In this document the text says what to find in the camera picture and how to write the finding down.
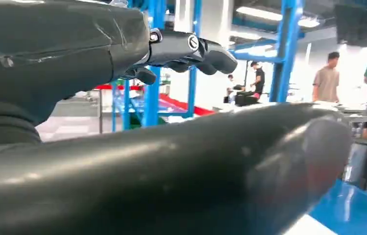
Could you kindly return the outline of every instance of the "circular logo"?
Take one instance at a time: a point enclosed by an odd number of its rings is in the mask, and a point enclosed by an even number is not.
[[[199,40],[195,35],[191,35],[188,38],[188,45],[191,50],[197,50],[199,48]]]

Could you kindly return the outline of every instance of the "metal screw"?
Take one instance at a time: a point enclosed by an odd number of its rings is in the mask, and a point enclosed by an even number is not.
[[[159,36],[157,36],[156,33],[150,34],[150,42],[154,43],[154,42],[157,42],[158,40],[159,40]]]

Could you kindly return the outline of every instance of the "blue table surface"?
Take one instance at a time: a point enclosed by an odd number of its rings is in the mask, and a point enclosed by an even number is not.
[[[367,192],[337,180],[310,216],[339,235],[367,235]]]

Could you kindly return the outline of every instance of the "black robotic arm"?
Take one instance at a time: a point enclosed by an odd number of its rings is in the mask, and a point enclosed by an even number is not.
[[[87,1],[0,1],[0,143],[39,142],[55,104],[120,77],[150,84],[144,66],[213,74],[236,60],[216,43],[150,31],[143,13]]]

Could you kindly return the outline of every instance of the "blue metal pole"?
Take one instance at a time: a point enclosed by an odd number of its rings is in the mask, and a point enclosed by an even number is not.
[[[111,131],[115,132],[116,131],[116,89],[117,89],[117,85],[116,82],[112,82],[111,83],[112,86],[112,94],[111,96],[113,97],[113,101],[111,104],[112,110],[111,110],[111,122],[112,122],[112,128]]]
[[[142,8],[140,9],[141,11],[147,10],[148,4],[149,4],[148,1],[149,0],[143,0],[143,5],[142,5]]]
[[[165,27],[166,0],[150,0],[148,14],[153,17],[150,26],[163,29]],[[143,126],[154,126],[158,122],[160,68],[151,67],[150,69],[157,78],[153,85],[146,86]]]
[[[266,40],[262,40],[262,41],[259,41],[259,42],[244,43],[244,44],[236,45],[234,47],[234,50],[248,49],[248,48],[252,48],[252,47],[264,46],[264,45],[275,44],[275,43],[277,43],[276,40],[266,39]]]
[[[283,0],[283,20],[279,25],[277,57],[282,63],[274,65],[270,102],[285,102],[289,90],[290,74],[293,69],[297,40],[300,32],[298,22],[303,13],[303,0]]]
[[[196,36],[200,34],[200,18],[202,12],[202,0],[195,0],[193,31]],[[189,92],[188,92],[188,112],[187,117],[191,118],[195,113],[195,94],[196,94],[196,74],[197,69],[189,70]]]
[[[130,129],[130,81],[124,82],[124,112],[122,113],[122,129]]]
[[[233,50],[229,51],[237,60],[251,60],[251,61],[261,61],[280,64],[283,62],[283,58],[279,57],[267,57],[267,56],[256,56],[250,53],[236,53]]]

